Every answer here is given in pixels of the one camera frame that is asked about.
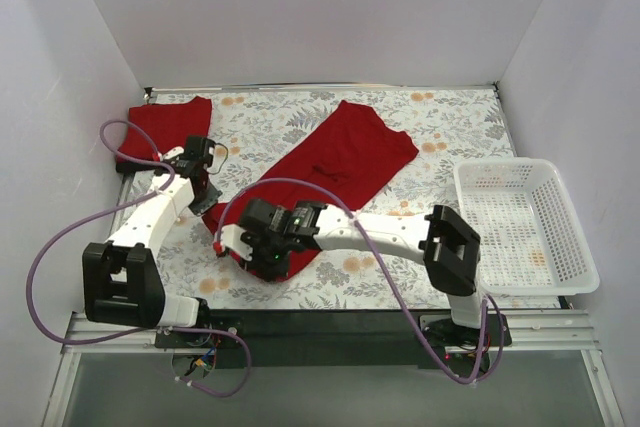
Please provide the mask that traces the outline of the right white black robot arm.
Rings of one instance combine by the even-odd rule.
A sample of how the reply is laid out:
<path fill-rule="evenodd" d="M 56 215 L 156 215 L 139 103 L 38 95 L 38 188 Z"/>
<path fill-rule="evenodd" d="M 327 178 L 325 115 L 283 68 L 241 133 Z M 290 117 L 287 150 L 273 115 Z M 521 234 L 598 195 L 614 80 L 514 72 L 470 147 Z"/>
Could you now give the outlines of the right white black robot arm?
<path fill-rule="evenodd" d="M 449 207 L 389 216 L 346 212 L 315 201 L 300 201 L 288 210 L 254 198 L 239 221 L 223 229 L 223 240 L 265 281 L 291 273 L 293 253 L 378 251 L 420 263 L 432 287 L 447 295 L 453 334 L 460 342 L 475 344 L 489 331 L 476 280 L 481 238 Z"/>

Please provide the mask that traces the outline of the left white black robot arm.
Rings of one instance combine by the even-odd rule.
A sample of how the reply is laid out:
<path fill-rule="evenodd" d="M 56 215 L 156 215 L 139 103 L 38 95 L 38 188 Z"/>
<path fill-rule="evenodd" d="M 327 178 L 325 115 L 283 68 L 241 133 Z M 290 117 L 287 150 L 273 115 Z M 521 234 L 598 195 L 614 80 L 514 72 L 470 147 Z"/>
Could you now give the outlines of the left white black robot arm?
<path fill-rule="evenodd" d="M 165 292 L 156 256 L 172 226 L 185 212 L 202 215 L 221 192 L 210 181 L 216 143 L 189 136 L 183 147 L 167 152 L 173 168 L 158 168 L 147 193 L 126 222 L 103 243 L 89 244 L 82 255 L 85 314 L 93 322 L 138 328 L 178 327 L 193 347 L 213 333 L 204 301 Z"/>

